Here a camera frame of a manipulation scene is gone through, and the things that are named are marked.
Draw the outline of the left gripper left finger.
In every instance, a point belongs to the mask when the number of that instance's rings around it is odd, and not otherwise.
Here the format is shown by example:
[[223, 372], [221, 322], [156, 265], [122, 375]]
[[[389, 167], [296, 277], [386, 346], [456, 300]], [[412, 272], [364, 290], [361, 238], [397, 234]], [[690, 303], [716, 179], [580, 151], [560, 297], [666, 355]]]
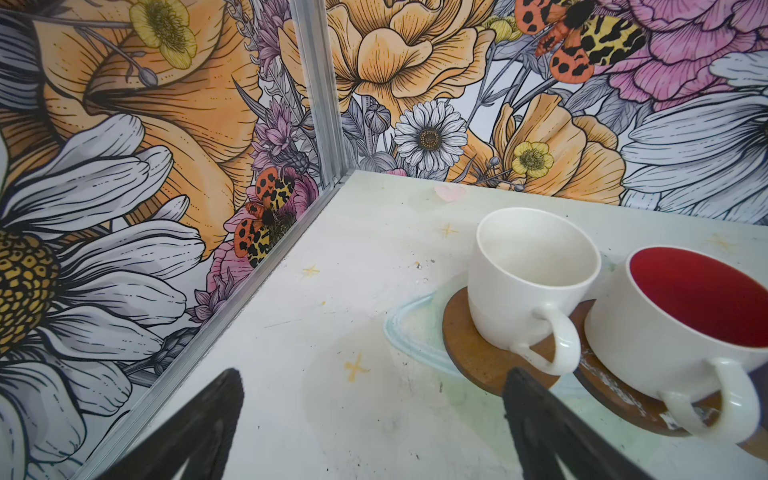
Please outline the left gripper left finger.
[[245, 399], [241, 374], [224, 370], [102, 479], [221, 479]]

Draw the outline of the matte brown round coaster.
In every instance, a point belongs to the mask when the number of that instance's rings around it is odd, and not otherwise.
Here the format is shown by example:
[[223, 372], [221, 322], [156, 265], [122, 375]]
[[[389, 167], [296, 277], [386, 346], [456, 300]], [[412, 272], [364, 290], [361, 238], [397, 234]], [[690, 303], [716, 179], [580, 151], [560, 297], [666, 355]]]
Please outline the matte brown round coaster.
[[443, 312], [442, 334], [453, 365], [469, 381], [490, 394], [502, 396], [508, 373], [516, 367], [531, 374], [547, 389], [560, 379], [540, 372], [519, 355], [488, 343], [472, 320], [466, 287], [448, 300]]

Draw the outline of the white mug off tray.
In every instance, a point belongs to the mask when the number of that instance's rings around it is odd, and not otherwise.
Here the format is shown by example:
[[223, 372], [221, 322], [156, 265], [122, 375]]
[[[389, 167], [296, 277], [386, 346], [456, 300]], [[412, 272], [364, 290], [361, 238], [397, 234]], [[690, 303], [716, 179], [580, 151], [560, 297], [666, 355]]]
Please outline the white mug off tray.
[[468, 304], [479, 334], [544, 374], [580, 363], [570, 314], [601, 270], [601, 254], [578, 226], [532, 208], [505, 208], [477, 226], [468, 268]]

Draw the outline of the glossy brown round coaster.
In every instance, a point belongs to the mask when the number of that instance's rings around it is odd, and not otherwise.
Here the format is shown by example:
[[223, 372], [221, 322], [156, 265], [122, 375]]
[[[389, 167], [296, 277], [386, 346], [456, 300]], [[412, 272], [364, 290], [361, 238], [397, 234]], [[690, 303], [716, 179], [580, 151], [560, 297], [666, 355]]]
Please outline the glossy brown round coaster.
[[[624, 421], [662, 436], [690, 437], [689, 432], [677, 425], [662, 401], [629, 387], [611, 373], [591, 350], [584, 324], [593, 304], [594, 300], [582, 301], [570, 315], [581, 341], [580, 366], [574, 372], [578, 381], [598, 402]], [[693, 406], [704, 423], [711, 426], [720, 416], [720, 393], [716, 392]], [[738, 446], [749, 455], [767, 462], [767, 430], [762, 426], [758, 426], [755, 433]]]

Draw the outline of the white mug red inside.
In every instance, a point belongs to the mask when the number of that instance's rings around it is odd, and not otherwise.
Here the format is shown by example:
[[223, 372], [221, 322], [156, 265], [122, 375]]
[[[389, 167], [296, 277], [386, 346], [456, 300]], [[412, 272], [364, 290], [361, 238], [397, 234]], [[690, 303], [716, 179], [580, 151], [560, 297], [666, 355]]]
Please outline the white mug red inside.
[[590, 309], [591, 351], [664, 403], [694, 436], [750, 438], [761, 416], [752, 371], [767, 362], [767, 289], [712, 256], [671, 246], [631, 253]]

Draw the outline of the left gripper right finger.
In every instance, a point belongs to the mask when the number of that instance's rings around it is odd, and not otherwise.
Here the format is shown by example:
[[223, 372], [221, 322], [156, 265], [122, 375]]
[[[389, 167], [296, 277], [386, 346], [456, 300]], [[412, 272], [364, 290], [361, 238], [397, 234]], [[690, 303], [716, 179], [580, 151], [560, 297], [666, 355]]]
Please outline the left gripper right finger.
[[510, 370], [502, 400], [525, 479], [648, 479], [520, 367]]

